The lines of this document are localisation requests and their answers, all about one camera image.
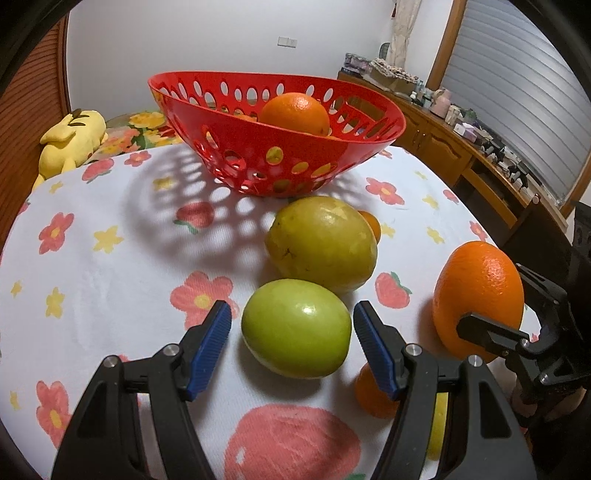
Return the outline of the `big orange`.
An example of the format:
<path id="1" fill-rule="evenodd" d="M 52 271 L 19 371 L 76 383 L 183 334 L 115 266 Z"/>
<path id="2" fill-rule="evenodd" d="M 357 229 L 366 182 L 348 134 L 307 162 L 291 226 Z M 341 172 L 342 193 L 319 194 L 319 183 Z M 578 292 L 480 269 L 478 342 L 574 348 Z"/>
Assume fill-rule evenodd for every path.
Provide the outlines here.
<path id="1" fill-rule="evenodd" d="M 458 336 L 459 320 L 476 313 L 518 329 L 524 304 L 522 280 L 511 259 L 494 245 L 471 241 L 454 250 L 441 271 L 433 296 L 433 323 L 454 357 L 463 360 L 477 354 L 490 363 L 494 354 Z"/>

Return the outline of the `green apple fruit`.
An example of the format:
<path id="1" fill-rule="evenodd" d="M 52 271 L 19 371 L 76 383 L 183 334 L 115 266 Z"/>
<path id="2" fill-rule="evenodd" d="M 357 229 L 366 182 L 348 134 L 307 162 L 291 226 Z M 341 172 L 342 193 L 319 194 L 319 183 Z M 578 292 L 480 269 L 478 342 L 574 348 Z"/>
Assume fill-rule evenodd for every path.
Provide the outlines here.
<path id="1" fill-rule="evenodd" d="M 338 296 L 318 284 L 281 279 L 264 284 L 242 311 L 242 338 L 267 369 L 296 379 L 324 378 L 349 353 L 352 320 Z"/>

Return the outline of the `small yellow lemon fruit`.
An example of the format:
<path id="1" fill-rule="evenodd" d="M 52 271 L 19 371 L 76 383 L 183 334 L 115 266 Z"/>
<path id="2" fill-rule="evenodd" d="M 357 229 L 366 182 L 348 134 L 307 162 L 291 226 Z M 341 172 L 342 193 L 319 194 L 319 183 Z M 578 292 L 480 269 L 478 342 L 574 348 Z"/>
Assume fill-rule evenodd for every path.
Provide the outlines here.
<path id="1" fill-rule="evenodd" d="M 438 460 L 441 456 L 446 432 L 448 400 L 448 392 L 437 394 L 430 441 L 427 449 L 427 458 L 432 461 Z"/>

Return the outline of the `wooden sideboard cabinet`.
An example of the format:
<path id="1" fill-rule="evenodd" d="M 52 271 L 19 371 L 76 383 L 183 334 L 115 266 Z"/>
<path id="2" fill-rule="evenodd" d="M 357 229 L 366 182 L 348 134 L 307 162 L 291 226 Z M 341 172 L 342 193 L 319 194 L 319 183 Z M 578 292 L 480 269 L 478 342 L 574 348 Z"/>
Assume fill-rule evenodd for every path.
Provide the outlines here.
<path id="1" fill-rule="evenodd" d="M 443 120 L 393 93 L 384 95 L 407 120 L 406 131 L 396 144 L 439 176 L 495 238 L 508 233 L 531 202 Z"/>

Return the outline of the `mandarin near table edge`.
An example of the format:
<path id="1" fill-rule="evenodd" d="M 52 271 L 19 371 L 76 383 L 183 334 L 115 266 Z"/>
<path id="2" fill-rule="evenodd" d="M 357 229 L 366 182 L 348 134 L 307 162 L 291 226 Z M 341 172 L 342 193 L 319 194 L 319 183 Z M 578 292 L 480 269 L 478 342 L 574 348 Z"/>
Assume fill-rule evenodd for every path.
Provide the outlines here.
<path id="1" fill-rule="evenodd" d="M 399 403 L 383 392 L 366 363 L 353 383 L 353 393 L 360 408 L 370 416 L 390 420 L 396 417 Z"/>

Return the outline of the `tiny orange kumquat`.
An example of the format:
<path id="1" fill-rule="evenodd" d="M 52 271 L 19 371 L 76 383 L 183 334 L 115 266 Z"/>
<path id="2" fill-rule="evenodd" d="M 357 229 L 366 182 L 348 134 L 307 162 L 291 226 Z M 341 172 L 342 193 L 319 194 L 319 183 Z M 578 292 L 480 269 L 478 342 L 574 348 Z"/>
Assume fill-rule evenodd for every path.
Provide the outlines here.
<path id="1" fill-rule="evenodd" d="M 370 212 L 360 210 L 359 213 L 363 217 L 363 219 L 365 219 L 366 222 L 369 224 L 370 230 L 372 230 L 376 242 L 379 243 L 382 237 L 382 229 L 380 222 L 373 214 L 370 214 Z"/>

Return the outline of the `large yellow-green guava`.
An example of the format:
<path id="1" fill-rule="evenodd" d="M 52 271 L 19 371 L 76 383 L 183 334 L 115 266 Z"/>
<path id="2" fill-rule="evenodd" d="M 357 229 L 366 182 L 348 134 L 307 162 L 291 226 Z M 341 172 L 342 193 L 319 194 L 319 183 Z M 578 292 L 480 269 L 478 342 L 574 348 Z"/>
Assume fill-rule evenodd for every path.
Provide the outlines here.
<path id="1" fill-rule="evenodd" d="M 305 280 L 341 295 L 359 289 L 374 273 L 378 243 L 370 224 L 348 203 L 311 196 L 276 213 L 264 239 L 283 277 Z"/>

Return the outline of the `white floral strawberry cloth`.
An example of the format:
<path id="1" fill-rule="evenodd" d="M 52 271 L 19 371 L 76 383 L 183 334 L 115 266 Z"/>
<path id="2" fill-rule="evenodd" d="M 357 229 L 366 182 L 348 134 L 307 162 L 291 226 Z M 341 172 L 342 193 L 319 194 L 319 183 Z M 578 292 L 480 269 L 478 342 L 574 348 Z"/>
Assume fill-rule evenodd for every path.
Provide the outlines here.
<path id="1" fill-rule="evenodd" d="M 373 214 L 382 238 L 369 300 L 403 337 L 439 355 L 431 298 L 451 253 L 489 234 L 416 157 L 390 147 L 324 190 Z M 181 339 L 216 300 L 239 319 L 276 279 L 263 239 L 283 201 L 245 196 L 175 145 L 97 161 L 39 187 L 1 255 L 1 419 L 42 478 L 100 361 L 134 360 Z M 220 479 L 367 479 L 390 425 L 356 404 L 358 343 L 321 380 L 287 379 L 230 331 L 190 404 Z"/>

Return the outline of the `grey window blind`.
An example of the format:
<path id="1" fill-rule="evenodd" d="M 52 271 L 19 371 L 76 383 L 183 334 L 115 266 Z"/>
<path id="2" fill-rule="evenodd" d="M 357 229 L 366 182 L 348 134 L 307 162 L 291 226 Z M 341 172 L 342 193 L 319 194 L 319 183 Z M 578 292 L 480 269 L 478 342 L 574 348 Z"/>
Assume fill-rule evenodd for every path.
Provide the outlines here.
<path id="1" fill-rule="evenodd" d="M 508 1 L 468 2 L 442 85 L 565 201 L 590 152 L 590 100 L 522 12 Z"/>

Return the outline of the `large orange in basket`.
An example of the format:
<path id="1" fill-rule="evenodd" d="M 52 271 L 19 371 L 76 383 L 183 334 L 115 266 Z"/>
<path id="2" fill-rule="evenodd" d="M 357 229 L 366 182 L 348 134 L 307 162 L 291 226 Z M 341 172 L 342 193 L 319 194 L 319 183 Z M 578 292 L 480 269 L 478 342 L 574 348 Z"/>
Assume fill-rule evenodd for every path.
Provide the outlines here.
<path id="1" fill-rule="evenodd" d="M 288 92 L 274 97 L 260 110 L 259 122 L 315 136 L 329 135 L 327 110 L 304 93 Z"/>

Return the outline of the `red perforated plastic basket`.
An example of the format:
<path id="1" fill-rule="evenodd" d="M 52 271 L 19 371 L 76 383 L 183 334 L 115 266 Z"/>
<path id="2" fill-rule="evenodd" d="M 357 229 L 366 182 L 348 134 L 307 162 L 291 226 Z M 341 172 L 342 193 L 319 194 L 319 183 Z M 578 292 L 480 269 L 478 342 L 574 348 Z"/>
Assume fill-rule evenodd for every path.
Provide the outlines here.
<path id="1" fill-rule="evenodd" d="M 207 171 L 238 193 L 286 198 L 322 188 L 366 162 L 406 130 L 391 99 L 363 85 L 293 74 L 180 71 L 147 81 L 152 96 Z M 266 125 L 260 112 L 280 94 L 318 100 L 325 136 Z"/>

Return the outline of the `yellow plush toy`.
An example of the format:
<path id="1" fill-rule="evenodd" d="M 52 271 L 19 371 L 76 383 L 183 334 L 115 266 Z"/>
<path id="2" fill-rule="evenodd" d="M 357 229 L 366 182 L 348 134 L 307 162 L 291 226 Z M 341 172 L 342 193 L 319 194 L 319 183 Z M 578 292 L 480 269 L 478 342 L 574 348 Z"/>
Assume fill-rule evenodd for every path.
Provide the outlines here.
<path id="1" fill-rule="evenodd" d="M 83 165 L 107 138 L 106 122 L 99 112 L 76 109 L 67 114 L 39 141 L 43 148 L 32 190 L 52 177 Z"/>

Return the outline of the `floral bed quilt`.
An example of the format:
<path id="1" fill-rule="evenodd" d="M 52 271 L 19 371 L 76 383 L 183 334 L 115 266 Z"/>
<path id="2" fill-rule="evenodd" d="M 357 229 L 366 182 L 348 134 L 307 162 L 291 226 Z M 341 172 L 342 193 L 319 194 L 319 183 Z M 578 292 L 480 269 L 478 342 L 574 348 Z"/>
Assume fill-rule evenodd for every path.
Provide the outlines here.
<path id="1" fill-rule="evenodd" d="M 182 142 L 159 110 L 119 115 L 106 126 L 107 139 L 88 162 Z"/>

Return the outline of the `cream curtain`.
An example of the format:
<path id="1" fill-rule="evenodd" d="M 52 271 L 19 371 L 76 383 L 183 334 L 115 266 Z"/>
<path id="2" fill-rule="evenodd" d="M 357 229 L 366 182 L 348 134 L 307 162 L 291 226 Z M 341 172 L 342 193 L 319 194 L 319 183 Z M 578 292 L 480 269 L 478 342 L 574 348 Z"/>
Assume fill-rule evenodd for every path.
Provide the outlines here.
<path id="1" fill-rule="evenodd" d="M 422 0 L 397 0 L 387 62 L 405 69 L 410 36 L 414 30 Z"/>

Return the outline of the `brown slatted wardrobe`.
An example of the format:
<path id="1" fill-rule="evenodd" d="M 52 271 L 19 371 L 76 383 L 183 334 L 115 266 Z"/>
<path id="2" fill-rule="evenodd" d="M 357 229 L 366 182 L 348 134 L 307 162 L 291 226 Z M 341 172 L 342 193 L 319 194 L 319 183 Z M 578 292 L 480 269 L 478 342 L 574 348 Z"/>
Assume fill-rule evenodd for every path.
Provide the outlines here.
<path id="1" fill-rule="evenodd" d="M 39 140 L 70 111 L 68 18 L 31 51 L 1 97 L 1 240 L 5 241 L 38 175 Z"/>

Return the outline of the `white wall switch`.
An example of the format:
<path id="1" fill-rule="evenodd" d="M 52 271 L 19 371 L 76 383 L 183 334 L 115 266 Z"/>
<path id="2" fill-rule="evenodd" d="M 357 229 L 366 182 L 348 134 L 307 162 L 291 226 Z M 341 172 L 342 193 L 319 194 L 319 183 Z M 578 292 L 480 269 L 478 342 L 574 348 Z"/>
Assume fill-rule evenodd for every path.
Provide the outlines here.
<path id="1" fill-rule="evenodd" d="M 280 47 L 286 47 L 286 48 L 296 48 L 297 47 L 297 39 L 291 39 L 288 37 L 279 37 L 279 38 L 277 38 L 277 45 Z"/>

